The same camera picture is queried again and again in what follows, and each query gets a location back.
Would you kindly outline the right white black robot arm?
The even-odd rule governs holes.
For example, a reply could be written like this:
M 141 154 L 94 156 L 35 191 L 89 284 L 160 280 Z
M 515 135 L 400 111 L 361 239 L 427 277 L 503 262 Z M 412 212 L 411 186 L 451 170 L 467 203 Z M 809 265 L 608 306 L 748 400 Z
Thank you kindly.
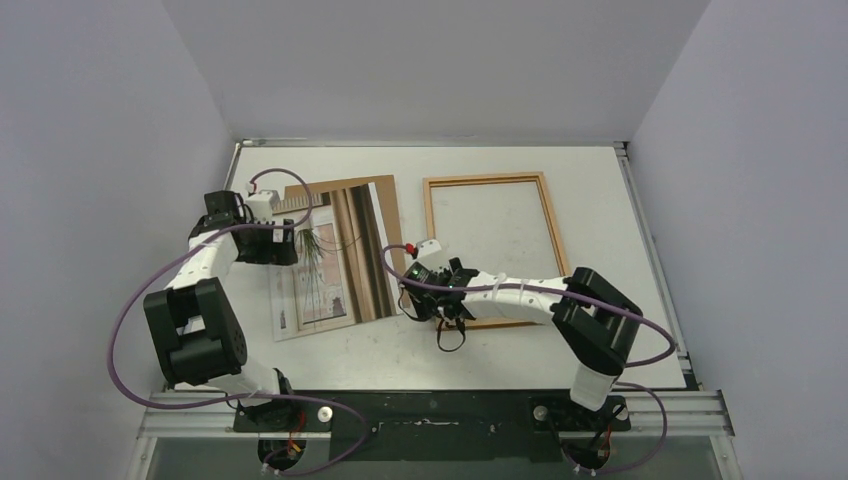
M 453 259 L 440 270 L 415 262 L 404 278 L 419 321 L 437 318 L 459 330 L 489 319 L 555 326 L 579 361 L 565 402 L 568 421 L 588 429 L 604 417 L 608 393 L 625 369 L 640 323 L 601 307 L 590 311 L 591 303 L 560 292 L 638 316 L 642 310 L 599 273 L 579 267 L 570 277 L 527 280 L 463 268 Z

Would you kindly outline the photo print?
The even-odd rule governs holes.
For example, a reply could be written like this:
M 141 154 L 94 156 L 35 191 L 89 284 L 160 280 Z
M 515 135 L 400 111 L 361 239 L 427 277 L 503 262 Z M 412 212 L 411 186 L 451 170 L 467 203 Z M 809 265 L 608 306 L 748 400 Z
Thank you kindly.
M 382 220 L 372 205 L 373 184 L 313 196 L 295 230 L 298 262 L 269 270 L 273 337 L 284 341 L 399 314 L 397 282 L 380 270 Z

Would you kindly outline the brown backing board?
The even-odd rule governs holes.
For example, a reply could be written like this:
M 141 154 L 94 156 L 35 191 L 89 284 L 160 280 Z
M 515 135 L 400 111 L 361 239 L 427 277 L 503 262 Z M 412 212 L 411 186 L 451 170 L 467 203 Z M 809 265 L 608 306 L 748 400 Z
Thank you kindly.
M 368 184 L 374 185 L 371 193 L 372 205 L 374 211 L 378 213 L 378 216 L 382 220 L 377 252 L 372 254 L 371 257 L 377 267 L 382 270 L 382 262 L 383 260 L 386 260 L 385 255 L 381 252 L 382 248 L 388 244 L 404 245 L 401 215 L 398 206 L 398 195 L 394 176 L 377 175 L 336 179 L 311 183 L 309 188 L 313 196 L 319 196 L 336 190 L 359 187 Z M 282 200 L 279 206 L 272 208 L 275 215 L 284 215 L 292 218 L 294 212 L 302 211 L 307 208 L 307 201 L 304 199 L 304 188 L 301 185 L 296 184 L 285 186 L 279 190 L 279 193 L 281 194 Z

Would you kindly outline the wooden picture frame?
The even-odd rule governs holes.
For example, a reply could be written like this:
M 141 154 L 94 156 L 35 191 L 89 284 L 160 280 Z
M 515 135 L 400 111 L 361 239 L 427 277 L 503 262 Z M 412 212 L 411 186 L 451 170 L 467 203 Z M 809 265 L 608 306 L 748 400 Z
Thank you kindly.
M 423 180 L 427 236 L 466 268 L 547 279 L 572 272 L 541 172 Z

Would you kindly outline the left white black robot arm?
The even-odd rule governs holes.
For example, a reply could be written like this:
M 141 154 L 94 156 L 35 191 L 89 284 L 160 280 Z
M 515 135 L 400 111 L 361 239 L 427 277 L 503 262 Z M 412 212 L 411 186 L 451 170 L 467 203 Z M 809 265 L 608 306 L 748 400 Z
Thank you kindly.
M 246 337 L 223 286 L 235 263 L 290 266 L 298 261 L 291 220 L 276 221 L 275 191 L 242 197 L 216 191 L 204 197 L 207 212 L 188 236 L 192 256 L 143 309 L 164 378 L 179 384 L 246 394 L 270 428 L 282 431 L 297 420 L 299 405 L 277 368 L 250 358 Z

